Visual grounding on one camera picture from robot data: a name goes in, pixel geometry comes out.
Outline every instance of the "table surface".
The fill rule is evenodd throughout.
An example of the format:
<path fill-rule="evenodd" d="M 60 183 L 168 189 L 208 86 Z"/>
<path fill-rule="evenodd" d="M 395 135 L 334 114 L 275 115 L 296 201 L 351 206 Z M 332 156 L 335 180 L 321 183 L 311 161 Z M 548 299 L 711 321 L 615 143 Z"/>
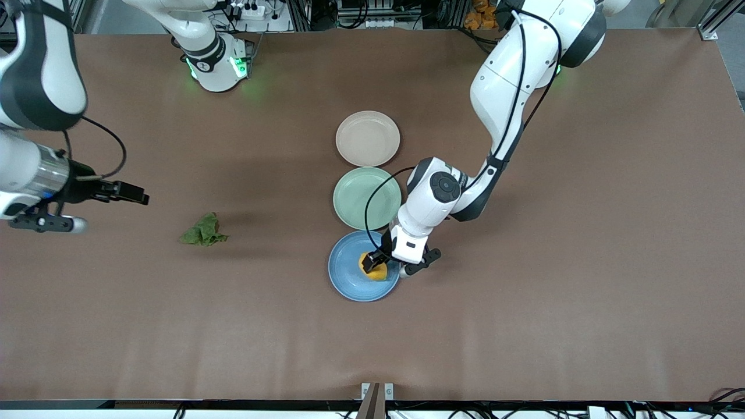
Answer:
<path fill-rule="evenodd" d="M 264 37 L 253 79 L 203 91 L 165 36 L 80 36 L 88 115 L 127 143 L 148 207 L 87 202 L 80 236 L 3 227 L 0 398 L 701 400 L 745 377 L 745 117 L 695 30 L 609 31 L 565 69 L 486 212 L 375 303 L 327 256 L 351 230 L 337 126 L 378 110 L 402 146 L 474 174 L 484 60 L 445 31 Z M 116 144 L 84 123 L 76 160 Z M 63 146 L 59 133 L 29 137 Z M 202 214 L 231 237 L 181 245 Z"/>

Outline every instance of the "green light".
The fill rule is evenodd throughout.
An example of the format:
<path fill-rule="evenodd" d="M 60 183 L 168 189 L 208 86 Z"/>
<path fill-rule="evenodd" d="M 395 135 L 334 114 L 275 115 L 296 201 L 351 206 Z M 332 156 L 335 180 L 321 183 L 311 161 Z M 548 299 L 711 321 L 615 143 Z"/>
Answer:
<path fill-rule="evenodd" d="M 237 75 L 239 78 L 244 78 L 248 75 L 248 71 L 246 71 L 246 64 L 243 58 L 231 57 L 230 63 L 232 64 L 233 69 L 235 70 L 235 75 Z"/>
<path fill-rule="evenodd" d="M 188 64 L 188 68 L 189 68 L 189 69 L 191 70 L 191 76 L 192 76 L 192 77 L 193 77 L 193 78 L 194 78 L 195 80 L 197 80 L 197 73 L 195 73 L 195 72 L 194 72 L 194 67 L 193 67 L 193 66 L 191 66 L 191 62 L 190 62 L 190 61 L 188 60 L 188 58 L 186 59 L 186 63 Z"/>

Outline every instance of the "plate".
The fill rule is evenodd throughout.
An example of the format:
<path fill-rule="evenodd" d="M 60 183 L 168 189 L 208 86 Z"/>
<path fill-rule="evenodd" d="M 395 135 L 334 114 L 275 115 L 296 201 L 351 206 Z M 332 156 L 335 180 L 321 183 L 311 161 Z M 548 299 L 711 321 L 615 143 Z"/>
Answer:
<path fill-rule="evenodd" d="M 357 230 L 365 228 L 365 205 L 375 188 L 390 175 L 376 167 L 360 167 L 339 179 L 334 188 L 334 210 L 344 224 Z M 391 179 L 380 188 L 367 209 L 367 224 L 371 230 L 385 227 L 396 217 L 401 206 L 401 188 Z"/>
<path fill-rule="evenodd" d="M 379 246 L 381 234 L 371 231 L 372 239 Z M 364 231 L 347 234 L 337 242 L 329 256 L 329 279 L 344 297 L 352 301 L 369 303 L 388 295 L 399 281 L 399 263 L 388 262 L 385 280 L 374 281 L 359 268 L 360 255 L 374 251 L 370 238 Z"/>
<path fill-rule="evenodd" d="M 396 154 L 400 144 L 396 123 L 374 110 L 353 113 L 336 130 L 339 154 L 355 166 L 379 166 Z"/>

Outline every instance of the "white plate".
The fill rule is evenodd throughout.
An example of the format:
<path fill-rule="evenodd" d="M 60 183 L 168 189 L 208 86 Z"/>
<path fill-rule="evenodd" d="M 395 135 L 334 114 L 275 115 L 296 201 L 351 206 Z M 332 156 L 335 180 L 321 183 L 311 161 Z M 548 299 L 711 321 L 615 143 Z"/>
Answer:
<path fill-rule="evenodd" d="M 336 130 L 336 148 L 351 164 L 360 167 L 379 166 L 399 149 L 401 133 L 396 123 L 374 110 L 357 112 Z"/>

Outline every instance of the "green plate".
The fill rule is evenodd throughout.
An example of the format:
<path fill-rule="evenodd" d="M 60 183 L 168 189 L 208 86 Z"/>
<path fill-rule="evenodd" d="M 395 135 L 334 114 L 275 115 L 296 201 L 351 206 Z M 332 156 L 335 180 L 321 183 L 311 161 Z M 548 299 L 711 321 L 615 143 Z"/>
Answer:
<path fill-rule="evenodd" d="M 334 188 L 334 210 L 341 221 L 357 230 L 365 229 L 365 204 L 375 188 L 390 177 L 376 167 L 356 168 L 339 179 Z M 371 230 L 385 227 L 396 217 L 401 206 L 401 188 L 395 179 L 389 180 L 370 202 L 367 225 Z"/>

